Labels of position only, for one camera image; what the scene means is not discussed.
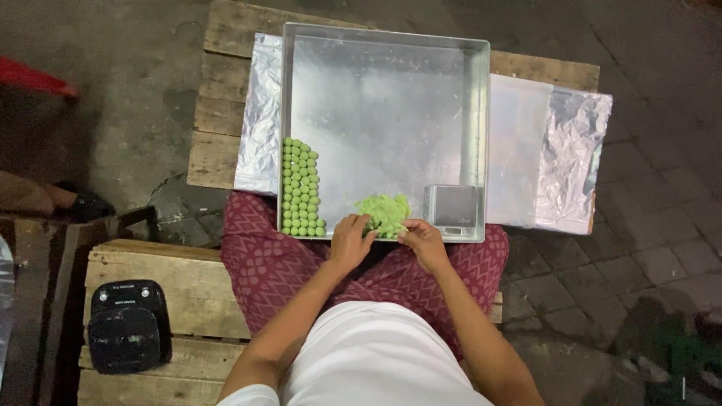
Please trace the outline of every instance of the black digital scale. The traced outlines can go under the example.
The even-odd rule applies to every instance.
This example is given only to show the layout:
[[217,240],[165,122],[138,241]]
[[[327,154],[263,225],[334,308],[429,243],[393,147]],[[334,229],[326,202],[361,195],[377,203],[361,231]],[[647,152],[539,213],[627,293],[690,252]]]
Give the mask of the black digital scale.
[[99,373],[135,373],[170,361],[168,307],[152,280],[105,283],[93,293],[88,345]]

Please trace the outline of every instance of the person's left hand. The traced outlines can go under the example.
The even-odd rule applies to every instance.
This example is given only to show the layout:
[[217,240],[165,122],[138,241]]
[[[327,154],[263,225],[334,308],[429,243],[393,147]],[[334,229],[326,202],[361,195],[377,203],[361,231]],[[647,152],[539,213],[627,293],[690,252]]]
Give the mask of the person's left hand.
[[378,231],[371,231],[366,238],[361,238],[363,228],[370,218],[369,215],[348,215],[334,228],[329,261],[335,264],[340,272],[351,272],[371,250],[371,243],[376,239]]

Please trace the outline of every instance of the white shirt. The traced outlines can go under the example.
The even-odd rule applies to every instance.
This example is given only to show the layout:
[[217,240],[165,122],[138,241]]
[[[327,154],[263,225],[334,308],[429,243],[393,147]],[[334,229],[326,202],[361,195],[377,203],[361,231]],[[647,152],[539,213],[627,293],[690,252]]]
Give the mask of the white shirt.
[[491,406],[431,326],[395,303],[346,302],[316,320],[279,395],[250,385],[219,406]]

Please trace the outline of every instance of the hand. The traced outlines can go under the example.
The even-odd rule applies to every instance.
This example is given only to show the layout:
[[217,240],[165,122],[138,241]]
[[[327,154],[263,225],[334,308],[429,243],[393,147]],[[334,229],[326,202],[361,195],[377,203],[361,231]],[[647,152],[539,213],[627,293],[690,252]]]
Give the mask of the hand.
[[359,266],[378,235],[378,231],[374,230],[368,233],[366,238],[361,238],[363,228],[370,218],[369,215],[348,215],[334,228],[329,262],[346,274]]
[[437,275],[451,268],[441,232],[436,227],[420,219],[406,219],[401,224],[409,231],[399,231],[396,239],[414,250],[424,271]]

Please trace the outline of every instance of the metal tray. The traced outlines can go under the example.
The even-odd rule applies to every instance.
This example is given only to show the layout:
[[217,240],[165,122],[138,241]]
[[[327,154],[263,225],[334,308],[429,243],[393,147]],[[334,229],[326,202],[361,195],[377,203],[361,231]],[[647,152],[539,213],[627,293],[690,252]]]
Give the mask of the metal tray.
[[432,185],[461,185],[476,188],[475,218],[435,225],[444,241],[484,240],[489,63],[484,40],[284,26],[279,136],[319,154],[321,239],[371,194],[405,194],[433,220],[448,188]]

